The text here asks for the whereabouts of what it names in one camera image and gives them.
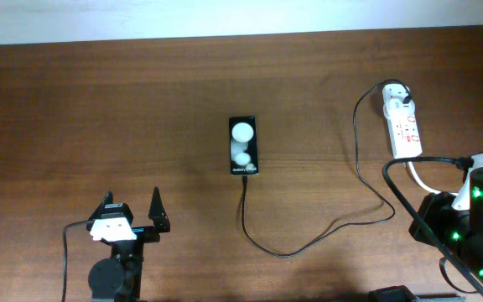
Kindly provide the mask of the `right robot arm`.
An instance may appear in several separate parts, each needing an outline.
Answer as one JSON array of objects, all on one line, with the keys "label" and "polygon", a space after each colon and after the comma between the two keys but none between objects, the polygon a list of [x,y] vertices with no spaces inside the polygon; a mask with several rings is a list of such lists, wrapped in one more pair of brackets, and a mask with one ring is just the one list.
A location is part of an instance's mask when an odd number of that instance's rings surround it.
[{"label": "right robot arm", "polygon": [[470,208],[452,207],[450,193],[425,196],[418,214],[452,255],[483,283],[483,168],[470,173]]}]

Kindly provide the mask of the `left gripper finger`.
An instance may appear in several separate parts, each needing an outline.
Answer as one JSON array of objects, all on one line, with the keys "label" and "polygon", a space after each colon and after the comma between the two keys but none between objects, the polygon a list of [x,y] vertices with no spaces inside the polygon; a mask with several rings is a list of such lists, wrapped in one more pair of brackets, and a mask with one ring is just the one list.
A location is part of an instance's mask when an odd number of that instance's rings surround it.
[{"label": "left gripper finger", "polygon": [[170,220],[166,210],[164,209],[158,187],[153,189],[153,196],[148,211],[148,218],[153,222],[154,227],[159,232],[170,231]]},{"label": "left gripper finger", "polygon": [[99,219],[105,207],[111,204],[112,202],[113,202],[113,193],[111,193],[111,191],[108,191],[106,195],[103,197],[100,205],[93,211],[93,213],[89,217],[89,221],[94,221],[95,219]]}]

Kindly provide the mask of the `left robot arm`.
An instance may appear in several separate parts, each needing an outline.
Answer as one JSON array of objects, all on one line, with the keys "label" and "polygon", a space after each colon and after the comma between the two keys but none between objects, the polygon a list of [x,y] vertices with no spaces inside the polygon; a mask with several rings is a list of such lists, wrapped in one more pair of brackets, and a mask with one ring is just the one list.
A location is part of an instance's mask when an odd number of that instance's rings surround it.
[{"label": "left robot arm", "polygon": [[93,301],[139,301],[143,271],[143,248],[160,241],[170,231],[170,221],[158,188],[148,210],[149,226],[132,226],[133,214],[128,204],[113,201],[108,192],[87,223],[92,239],[111,248],[108,258],[90,270],[88,284]]}]

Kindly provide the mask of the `black Galaxy flip phone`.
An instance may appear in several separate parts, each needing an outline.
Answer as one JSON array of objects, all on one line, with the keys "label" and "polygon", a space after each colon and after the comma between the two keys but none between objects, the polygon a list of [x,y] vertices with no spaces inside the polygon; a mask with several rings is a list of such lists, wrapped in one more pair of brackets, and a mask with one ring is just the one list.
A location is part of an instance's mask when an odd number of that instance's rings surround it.
[{"label": "black Galaxy flip phone", "polygon": [[259,174],[257,124],[254,116],[230,117],[230,171],[232,175]]}]

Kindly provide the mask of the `white power strip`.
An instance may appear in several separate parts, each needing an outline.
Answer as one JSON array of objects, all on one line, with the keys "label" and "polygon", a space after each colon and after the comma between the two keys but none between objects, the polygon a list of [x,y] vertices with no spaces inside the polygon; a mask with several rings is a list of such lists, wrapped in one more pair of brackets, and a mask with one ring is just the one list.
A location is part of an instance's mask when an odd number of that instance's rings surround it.
[{"label": "white power strip", "polygon": [[[390,97],[411,97],[408,89],[400,84],[385,85],[382,96],[383,103]],[[387,119],[387,126],[395,159],[417,157],[423,152],[415,113],[408,117]]]}]

